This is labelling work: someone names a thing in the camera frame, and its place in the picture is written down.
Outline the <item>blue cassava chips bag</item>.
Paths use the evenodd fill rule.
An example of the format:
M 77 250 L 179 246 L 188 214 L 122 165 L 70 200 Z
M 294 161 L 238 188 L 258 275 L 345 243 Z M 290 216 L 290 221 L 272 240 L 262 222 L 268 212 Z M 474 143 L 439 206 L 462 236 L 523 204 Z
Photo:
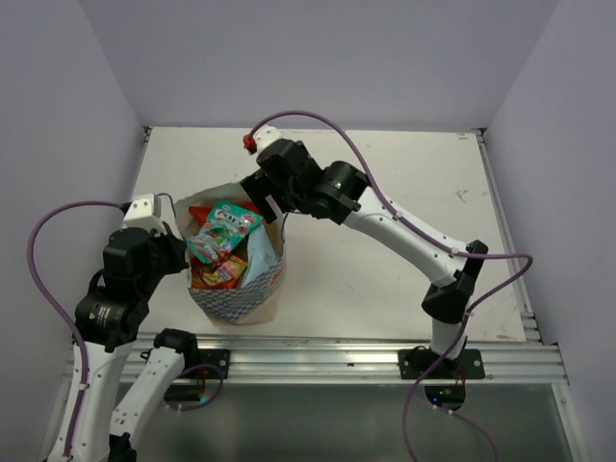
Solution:
M 247 237 L 247 267 L 241 287 L 249 285 L 278 261 L 266 226 L 261 223 Z

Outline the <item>green candy packet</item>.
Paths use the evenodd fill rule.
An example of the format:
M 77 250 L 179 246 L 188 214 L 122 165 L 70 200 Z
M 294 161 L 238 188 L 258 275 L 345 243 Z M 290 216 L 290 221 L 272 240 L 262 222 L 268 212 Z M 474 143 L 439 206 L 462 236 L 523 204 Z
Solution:
M 224 200 L 210 208 L 208 220 L 187 238 L 187 246 L 199 261 L 216 265 L 228 260 L 263 218 L 253 206 L 246 209 Z

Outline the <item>red chips bag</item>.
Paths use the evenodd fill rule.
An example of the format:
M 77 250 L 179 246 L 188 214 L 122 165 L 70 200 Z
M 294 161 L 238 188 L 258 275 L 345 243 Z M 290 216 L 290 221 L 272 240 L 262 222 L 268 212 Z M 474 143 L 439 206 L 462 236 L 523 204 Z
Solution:
M 203 206 L 190 206 L 189 213 L 195 222 L 201 227 L 207 220 L 212 209 L 210 207 Z

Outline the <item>colourful twisted candy packet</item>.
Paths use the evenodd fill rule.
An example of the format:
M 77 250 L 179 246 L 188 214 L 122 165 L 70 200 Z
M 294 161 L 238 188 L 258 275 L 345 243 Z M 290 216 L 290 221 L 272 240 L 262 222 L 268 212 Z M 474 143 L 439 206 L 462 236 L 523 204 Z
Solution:
M 216 264 L 204 264 L 191 259 L 191 286 L 196 290 L 232 290 L 242 279 L 247 262 L 232 255 L 228 260 Z

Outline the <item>white paper bag blue handles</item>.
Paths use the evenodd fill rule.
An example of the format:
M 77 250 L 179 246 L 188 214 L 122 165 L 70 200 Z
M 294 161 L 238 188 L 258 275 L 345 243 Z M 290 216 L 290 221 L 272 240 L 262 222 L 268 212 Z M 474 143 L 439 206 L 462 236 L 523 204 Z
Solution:
M 186 241 L 199 229 L 198 224 L 189 214 L 190 206 L 213 207 L 217 202 L 224 200 L 246 209 L 250 206 L 254 207 L 238 182 L 223 183 L 190 192 L 174 193 L 172 198 L 175 227 Z M 267 323 L 275 318 L 278 298 L 286 274 L 284 231 L 286 216 L 271 197 L 269 197 L 269 202 L 277 212 L 278 218 L 272 224 L 267 223 L 264 219 L 262 223 L 267 228 L 278 261 L 249 285 L 241 287 L 243 276 L 232 290 L 205 291 L 193 289 L 191 286 L 191 259 L 196 257 L 187 248 L 188 268 L 184 271 L 182 286 L 188 293 L 190 300 L 214 324 L 251 325 Z M 248 260 L 247 237 L 232 253 L 245 262 Z

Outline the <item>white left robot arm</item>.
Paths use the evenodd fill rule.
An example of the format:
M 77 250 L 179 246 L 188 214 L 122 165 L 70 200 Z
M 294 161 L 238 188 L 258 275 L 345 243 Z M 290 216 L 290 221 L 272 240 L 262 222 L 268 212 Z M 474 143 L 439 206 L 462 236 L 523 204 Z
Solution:
M 125 227 L 110 237 L 104 267 L 75 310 L 72 380 L 49 460 L 136 460 L 145 424 L 172 381 L 199 369 L 195 335 L 166 328 L 129 392 L 116 397 L 148 302 L 164 277 L 187 268 L 185 253 L 166 223 L 150 231 Z

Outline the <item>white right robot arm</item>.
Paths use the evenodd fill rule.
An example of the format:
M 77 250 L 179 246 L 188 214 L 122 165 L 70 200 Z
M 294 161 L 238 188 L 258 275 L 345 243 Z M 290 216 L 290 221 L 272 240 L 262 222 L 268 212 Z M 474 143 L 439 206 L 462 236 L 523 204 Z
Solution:
M 443 378 L 458 372 L 466 344 L 465 311 L 482 268 L 481 260 L 464 254 L 485 254 L 487 246 L 452 240 L 424 222 L 413 232 L 402 222 L 406 213 L 379 198 L 364 172 L 342 161 L 321 168 L 300 141 L 247 135 L 244 147 L 259 168 L 241 186 L 267 222 L 278 213 L 330 220 L 385 245 L 429 280 L 422 301 L 432 326 L 428 365 Z

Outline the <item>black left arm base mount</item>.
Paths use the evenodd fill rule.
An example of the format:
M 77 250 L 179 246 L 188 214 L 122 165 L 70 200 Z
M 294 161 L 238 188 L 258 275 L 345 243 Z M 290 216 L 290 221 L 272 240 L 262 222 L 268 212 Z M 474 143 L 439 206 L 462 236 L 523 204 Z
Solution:
M 231 352 L 225 348 L 201 349 L 164 394 L 167 408 L 176 412 L 200 410 L 212 404 L 228 377 Z

